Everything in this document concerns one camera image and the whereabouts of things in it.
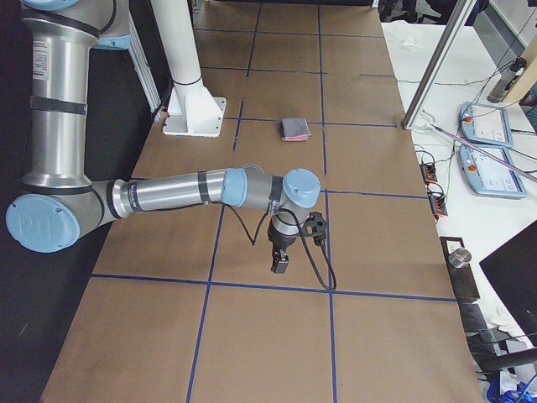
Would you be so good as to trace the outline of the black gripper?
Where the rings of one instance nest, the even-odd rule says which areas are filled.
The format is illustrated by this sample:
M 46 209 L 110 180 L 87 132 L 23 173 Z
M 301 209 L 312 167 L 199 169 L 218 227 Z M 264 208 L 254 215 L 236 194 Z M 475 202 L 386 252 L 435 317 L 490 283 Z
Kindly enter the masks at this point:
M 295 242 L 296 236 L 282 233 L 269 233 L 268 240 L 272 243 L 273 261 L 271 272 L 273 274 L 285 274 L 289 266 L 287 248 Z

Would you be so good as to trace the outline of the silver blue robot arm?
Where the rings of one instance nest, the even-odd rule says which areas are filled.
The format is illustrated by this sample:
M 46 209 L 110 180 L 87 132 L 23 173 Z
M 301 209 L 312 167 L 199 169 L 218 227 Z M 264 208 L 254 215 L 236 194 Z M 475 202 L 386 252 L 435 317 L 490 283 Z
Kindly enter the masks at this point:
M 20 192 L 29 169 L 31 33 L 15 1 L 1 3 L 1 208 Z M 128 179 L 138 162 L 156 168 L 160 157 L 144 151 L 151 114 L 132 62 L 125 51 L 93 50 L 90 61 L 86 173 L 93 180 Z M 59 274 L 93 267 L 107 230 L 97 229 L 55 254 L 27 250 L 1 228 L 1 273 L 5 276 Z

